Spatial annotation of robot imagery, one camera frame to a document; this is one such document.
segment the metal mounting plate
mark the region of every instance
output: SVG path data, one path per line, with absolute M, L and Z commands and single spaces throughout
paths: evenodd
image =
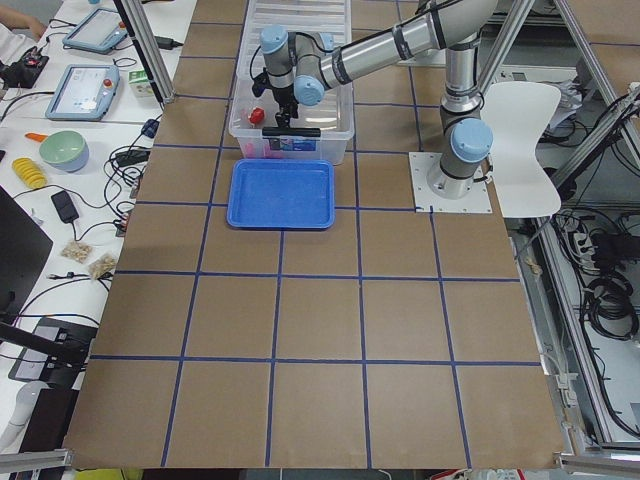
M 409 153 L 416 211 L 427 213 L 431 210 L 444 213 L 492 213 L 491 201 L 484 182 L 474 183 L 469 193 L 458 200 L 442 198 L 429 188 L 427 172 L 431 165 L 440 160 L 441 156 L 441 153 L 434 152 Z M 476 176 L 482 176 L 480 169 L 478 169 Z

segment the blue joint cap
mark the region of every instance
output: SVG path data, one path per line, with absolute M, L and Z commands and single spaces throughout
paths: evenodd
M 451 134 L 451 149 L 465 163 L 481 162 L 489 155 L 493 132 L 489 125 L 477 118 L 458 122 Z
M 322 47 L 325 50 L 333 50 L 333 35 L 323 32 L 320 34 L 320 38 L 322 39 Z
M 282 25 L 270 25 L 262 29 L 260 32 L 260 47 L 262 53 L 270 54 L 278 51 L 287 43 L 289 33 Z
M 313 107 L 324 98 L 324 87 L 318 79 L 310 75 L 300 75 L 293 82 L 293 94 L 301 104 Z

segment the orange object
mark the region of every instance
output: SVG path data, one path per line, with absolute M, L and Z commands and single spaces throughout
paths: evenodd
M 13 161 L 11 167 L 16 172 L 16 175 L 20 177 L 20 180 L 29 188 L 38 189 L 47 184 L 44 173 L 30 158 L 17 158 Z
M 29 132 L 29 133 L 25 133 L 24 136 L 31 140 L 35 140 L 36 142 L 44 142 L 49 135 L 42 135 L 41 133 Z

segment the grid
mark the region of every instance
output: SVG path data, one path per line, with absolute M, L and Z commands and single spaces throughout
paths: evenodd
M 408 5 L 354 0 L 354 38 Z M 65 442 L 77 466 L 550 466 L 561 440 L 502 219 L 412 206 L 406 152 L 437 150 L 440 70 L 356 83 L 330 230 L 226 225 L 244 15 L 196 8 Z

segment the white desk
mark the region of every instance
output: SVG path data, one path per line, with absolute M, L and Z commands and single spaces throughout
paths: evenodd
M 145 12 L 156 35 L 171 37 L 179 42 L 184 42 L 195 3 L 196 0 L 152 2 L 145 6 Z M 113 7 L 113 3 L 103 0 L 98 6 Z M 66 0 L 56 14 L 56 18 L 76 23 L 94 8 L 96 6 L 89 5 L 86 0 Z M 65 31 L 65 29 L 49 29 L 46 35 L 62 31 Z M 132 57 L 138 60 L 138 64 L 133 68 L 136 70 L 142 69 L 138 55 L 133 47 L 112 52 L 110 55 L 97 55 L 79 50 L 63 49 L 63 37 L 63 35 L 51 37 L 51 44 L 45 50 L 45 53 L 51 59 L 33 91 L 55 90 L 64 69 L 69 64 L 111 64 L 114 58 Z M 130 40 L 125 40 L 123 46 L 129 43 Z M 179 54 L 180 49 L 162 52 L 167 70 L 172 77 L 178 65 Z M 29 98 L 14 105 L 15 108 L 12 109 L 5 121 L 0 125 L 0 148 L 6 151 L 4 160 L 0 162 L 0 185 L 11 195 L 27 190 L 22 181 L 14 174 L 11 163 L 19 157 L 30 157 L 42 168 L 49 184 L 62 185 L 65 188 L 77 191 L 93 205 L 104 204 L 103 188 L 107 177 L 103 172 L 102 166 L 109 153 L 119 146 L 130 144 L 140 133 L 140 124 L 144 123 L 148 118 L 158 116 L 161 112 L 155 98 L 140 99 L 133 95 L 126 83 L 126 71 L 128 69 L 121 70 L 122 83 L 118 89 L 118 94 L 102 122 L 52 122 L 46 120 L 44 119 L 44 112 L 51 99 L 50 96 Z M 11 98 L 15 94 L 16 91 L 11 91 L 7 94 L 7 98 Z M 2 111 L 4 111 L 3 108 L 6 107 L 6 103 L 0 106 Z M 72 174 L 56 170 L 44 164 L 38 154 L 40 145 L 24 137 L 26 132 L 51 134 L 65 129 L 76 130 L 81 133 L 87 140 L 90 150 L 88 164 Z M 138 144 L 151 146 L 152 141 L 143 137 Z M 69 271 L 85 273 L 87 265 L 98 259 L 102 254 L 110 253 L 117 257 L 122 248 L 122 239 L 115 237 L 115 229 L 110 226 L 101 226 L 92 230 L 84 239 L 86 243 L 94 247 L 86 264 L 81 265 L 73 260 L 61 257 L 60 251 L 73 238 L 73 232 L 69 225 L 60 222 L 53 208 L 50 197 L 56 191 L 59 190 L 47 188 L 23 195 L 17 199 L 25 211 L 29 212 L 32 208 L 34 209 L 35 215 L 44 221 L 43 230 L 53 240 L 51 255 L 30 298 L 55 285 L 56 282 L 61 282 L 47 279 L 47 274 L 64 275 Z M 108 192 L 108 197 L 111 199 L 116 192 L 116 188 L 112 186 Z M 114 203 L 128 199 L 128 194 L 129 189 L 125 188 Z M 76 221 L 79 235 L 95 223 L 114 219 L 114 215 L 108 207 L 94 210 L 84 205 L 75 195 L 71 196 L 80 214 L 80 218 Z M 25 313 L 78 313 L 88 315 L 99 321 L 107 298 L 107 292 L 100 283 L 93 281 L 79 282 L 60 287 L 59 290 L 54 292 L 41 297 Z M 32 331 L 37 320 L 31 318 L 22 319 L 21 326 L 27 331 Z M 91 325 L 91 322 L 83 319 L 64 318 L 64 320 Z M 15 357 L 20 351 L 21 347 L 8 343 L 0 345 L 0 353 L 7 356 Z M 15 395 L 23 385 L 22 382 L 9 380 L 7 377 L 13 364 L 13 360 L 0 358 L 0 392 L 2 392 L 0 394 L 0 429 L 6 425 L 13 411 Z M 81 381 L 82 374 L 76 382 L 76 388 L 79 387 Z M 7 452 L 17 452 L 21 441 L 22 434 Z M 8 475 L 0 475 L 2 480 L 8 477 Z
M 39 143 L 24 138 L 27 131 L 37 131 L 51 134 L 58 130 L 73 128 L 80 132 L 89 145 L 90 157 L 87 165 L 76 173 L 65 173 L 46 165 L 39 157 Z M 51 122 L 49 120 L 33 119 L 12 119 L 10 125 L 0 127 L 0 145 L 6 150 L 6 156 L 0 162 L 0 185 L 12 196 L 28 190 L 22 181 L 15 175 L 11 168 L 11 162 L 19 157 L 32 158 L 47 176 L 49 184 L 63 185 L 71 190 L 80 193 L 89 203 L 93 205 L 104 204 L 103 187 L 107 180 L 102 170 L 102 165 L 108 158 L 109 153 L 121 144 L 133 141 L 140 131 L 138 125 L 117 125 L 101 123 L 85 123 L 78 127 L 76 123 Z M 141 139 L 138 142 L 143 146 L 151 146 L 149 139 Z M 73 238 L 73 232 L 69 225 L 63 224 L 53 208 L 51 195 L 60 191 L 55 188 L 46 188 L 19 197 L 16 201 L 27 212 L 33 208 L 36 216 L 43 220 L 42 229 L 53 240 L 53 249 L 49 259 L 43 269 L 31 297 L 44 289 L 60 283 L 63 280 L 49 280 L 47 274 L 55 273 L 64 275 L 66 272 L 87 273 L 87 265 L 98 259 L 104 253 L 110 253 L 117 257 L 122 248 L 122 239 L 116 238 L 115 229 L 111 226 L 97 227 L 87 234 L 83 240 L 93 247 L 93 252 L 85 264 L 77 263 L 73 260 L 60 256 L 60 251 L 66 243 Z M 108 196 L 111 199 L 117 189 L 111 187 Z M 123 192 L 114 201 L 114 204 L 129 198 L 129 189 Z M 89 226 L 114 219 L 113 213 L 108 207 L 95 210 L 83 204 L 75 195 L 71 195 L 80 214 L 76 221 L 78 233 L 84 232 Z M 88 315 L 99 321 L 107 292 L 98 282 L 79 282 L 69 286 L 61 287 L 59 290 L 44 295 L 38 299 L 25 313 L 79 313 Z M 60 318 L 61 320 L 77 322 L 85 325 L 92 325 L 91 322 L 83 319 Z M 21 326 L 31 331 L 38 319 L 24 318 Z M 2 343 L 0 353 L 15 357 L 21 351 L 21 347 Z M 15 394 L 23 385 L 21 382 L 9 380 L 7 374 L 14 361 L 0 358 L 0 429 L 4 428 L 12 411 Z M 21 438 L 15 442 L 12 451 L 17 451 Z
M 149 23 L 154 34 L 170 37 L 183 43 L 189 27 L 189 20 L 195 8 L 195 3 L 196 0 L 174 0 L 173 2 L 151 2 L 145 5 L 145 13 L 149 18 Z M 113 2 L 108 0 L 103 0 L 97 6 L 115 8 Z M 56 14 L 56 18 L 76 23 L 85 18 L 97 6 L 90 5 L 86 0 L 66 0 Z M 70 28 L 48 28 L 43 38 L 46 38 L 52 33 L 67 32 L 69 30 Z M 49 63 L 42 71 L 34 88 L 30 91 L 54 91 L 67 65 L 112 65 L 116 59 L 130 57 L 135 59 L 137 64 L 133 67 L 120 69 L 120 85 L 118 91 L 109 111 L 102 121 L 112 123 L 144 123 L 147 119 L 155 118 L 161 113 L 160 106 L 155 97 L 138 98 L 133 94 L 132 89 L 127 84 L 129 71 L 143 69 L 140 58 L 133 46 L 125 48 L 124 50 L 112 51 L 108 55 L 100 55 L 82 50 L 64 49 L 62 47 L 63 38 L 64 35 L 57 34 L 50 37 L 50 44 L 43 49 L 43 53 L 50 57 Z M 131 40 L 128 38 L 123 40 L 121 44 L 118 45 L 118 48 L 127 45 L 131 45 Z M 173 77 L 178 67 L 180 51 L 180 47 L 173 50 L 161 51 L 162 58 L 171 77 Z M 17 93 L 17 90 L 11 90 L 8 92 L 7 98 L 12 98 Z M 51 98 L 50 95 L 26 98 L 14 105 L 9 113 L 9 117 L 43 118 Z

